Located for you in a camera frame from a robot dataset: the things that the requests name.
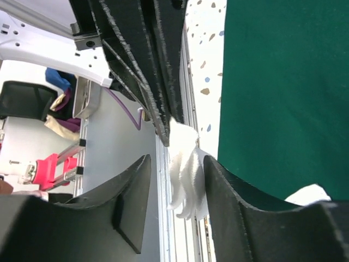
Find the white gauze pad bottom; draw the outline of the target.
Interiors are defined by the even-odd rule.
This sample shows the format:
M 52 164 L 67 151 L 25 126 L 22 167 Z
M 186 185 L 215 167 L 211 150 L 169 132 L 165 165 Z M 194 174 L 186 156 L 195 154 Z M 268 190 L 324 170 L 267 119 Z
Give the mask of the white gauze pad bottom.
M 180 206 L 178 218 L 198 220 L 208 215 L 203 159 L 207 153 L 198 147 L 198 132 L 170 118 L 169 156 L 171 202 L 168 210 Z

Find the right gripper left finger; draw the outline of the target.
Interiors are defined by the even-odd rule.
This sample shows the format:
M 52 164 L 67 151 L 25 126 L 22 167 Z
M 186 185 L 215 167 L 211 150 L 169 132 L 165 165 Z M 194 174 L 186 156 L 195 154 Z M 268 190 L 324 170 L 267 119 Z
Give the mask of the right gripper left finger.
M 1 196 L 1 261 L 134 261 L 150 183 L 151 158 L 144 155 L 65 204 Z

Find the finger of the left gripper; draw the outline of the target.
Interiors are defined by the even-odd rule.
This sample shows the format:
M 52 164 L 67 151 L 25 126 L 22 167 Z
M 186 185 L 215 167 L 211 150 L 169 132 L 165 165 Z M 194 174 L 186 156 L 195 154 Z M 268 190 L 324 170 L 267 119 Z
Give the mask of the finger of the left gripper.
M 151 40 L 170 115 L 183 123 L 179 67 L 187 1 L 142 1 L 145 28 Z
M 70 25 L 79 51 L 101 47 L 111 74 L 139 102 L 155 132 L 169 145 L 165 83 L 146 12 L 153 1 L 70 1 Z

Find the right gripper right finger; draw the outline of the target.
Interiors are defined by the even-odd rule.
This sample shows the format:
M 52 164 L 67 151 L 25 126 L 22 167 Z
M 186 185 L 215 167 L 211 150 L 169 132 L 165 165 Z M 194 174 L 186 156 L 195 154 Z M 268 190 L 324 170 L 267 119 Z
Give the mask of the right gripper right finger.
M 348 202 L 298 206 L 204 158 L 217 261 L 348 261 Z

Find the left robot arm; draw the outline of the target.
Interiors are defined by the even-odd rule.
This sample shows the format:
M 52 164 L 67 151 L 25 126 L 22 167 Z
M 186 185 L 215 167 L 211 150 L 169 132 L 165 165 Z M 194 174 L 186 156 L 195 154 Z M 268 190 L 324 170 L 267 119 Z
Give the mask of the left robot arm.
M 1 1 L 1 59 L 117 80 L 169 145 L 183 122 L 179 64 L 186 1 Z

